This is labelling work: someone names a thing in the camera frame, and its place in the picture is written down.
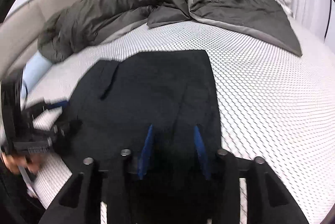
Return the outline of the left hand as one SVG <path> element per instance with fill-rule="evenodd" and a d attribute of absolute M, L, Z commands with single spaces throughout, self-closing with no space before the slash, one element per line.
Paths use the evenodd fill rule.
<path fill-rule="evenodd" d="M 32 154 L 29 157 L 20 155 L 5 155 L 1 153 L 1 159 L 6 168 L 13 174 L 19 174 L 19 167 L 28 169 L 29 172 L 37 174 L 44 162 L 44 157 L 38 154 Z"/>

